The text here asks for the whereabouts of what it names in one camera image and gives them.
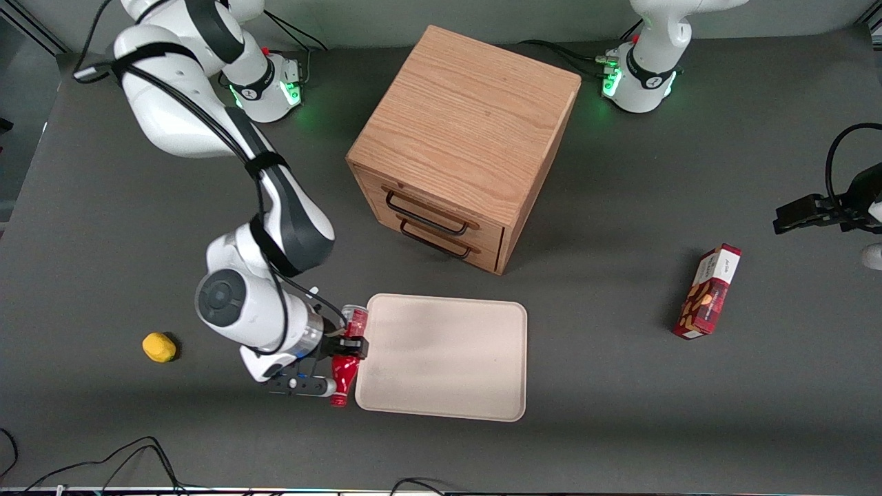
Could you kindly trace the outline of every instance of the beige tray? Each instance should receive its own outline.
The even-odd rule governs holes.
[[[355,383],[365,410],[514,422],[527,406],[527,310],[512,302],[375,295]]]

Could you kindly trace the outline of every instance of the red plastic bottle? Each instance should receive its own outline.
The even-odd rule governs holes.
[[[343,314],[347,315],[352,312],[349,317],[349,323],[346,326],[346,337],[364,336],[364,326],[368,323],[368,311],[360,306],[347,305],[343,307]],[[337,382],[337,391],[331,395],[331,405],[337,408],[346,406],[349,401],[349,389],[355,381],[355,375],[358,373],[358,364],[361,362],[355,357],[332,357],[331,358],[331,376]]]

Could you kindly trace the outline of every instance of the gray table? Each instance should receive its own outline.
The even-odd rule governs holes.
[[[249,178],[232,159],[153,148],[111,83],[65,80],[0,242],[0,425],[22,450],[7,485],[154,434],[181,479],[209,485],[384,489],[426,476],[476,491],[882,491],[882,273],[859,263],[874,238],[777,237],[771,224],[776,207],[823,190],[838,131],[882,118],[865,31],[697,41],[646,116],[587,81],[503,277],[381,227],[343,161],[406,55],[318,54],[305,106],[261,126],[339,233],[328,263],[300,279],[341,303],[379,292],[521,302],[523,419],[265,395],[193,310],[206,245],[253,213]],[[855,136],[836,180],[880,157],[878,135]],[[683,342],[669,329],[698,256],[724,242],[744,257],[717,333]],[[149,362],[140,340],[152,331],[177,334],[182,359]],[[167,484],[147,458],[124,474],[119,484]]]

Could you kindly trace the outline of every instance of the black metal handle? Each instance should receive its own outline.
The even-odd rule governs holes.
[[[466,229],[468,229],[467,223],[463,222],[462,229],[460,229],[460,230],[448,229],[437,222],[433,222],[433,221],[430,221],[429,219],[426,219],[425,217],[423,217],[421,215],[414,214],[413,212],[408,212],[404,208],[397,207],[397,206],[393,205],[392,204],[392,197],[393,196],[395,196],[395,192],[389,191],[389,194],[386,195],[386,205],[389,208],[391,208],[394,212],[398,212],[399,214],[402,214],[405,217],[409,217],[409,218],[411,218],[417,222],[423,223],[433,229],[437,229],[437,230],[439,230],[449,236],[462,236],[462,235],[466,234]]]
[[[438,250],[439,252],[442,252],[445,255],[450,255],[451,257],[454,257],[455,259],[464,260],[464,259],[466,259],[468,254],[472,252],[472,249],[469,248],[468,246],[466,246],[466,251],[464,253],[451,252],[450,250],[444,248],[443,246],[438,246],[437,244],[432,243],[428,239],[423,239],[423,238],[417,236],[416,234],[407,232],[404,229],[404,226],[406,226],[406,225],[407,225],[407,219],[401,219],[401,227],[399,228],[399,230],[401,231],[401,234],[403,234],[404,236],[410,237],[412,239],[415,239],[416,241],[419,241],[420,243],[425,244],[426,246],[431,246],[432,248],[435,248],[436,250]]]

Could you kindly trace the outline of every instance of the yellow object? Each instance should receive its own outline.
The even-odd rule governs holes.
[[[141,348],[151,360],[161,364],[171,361],[177,353],[175,344],[162,333],[148,334],[141,342]]]

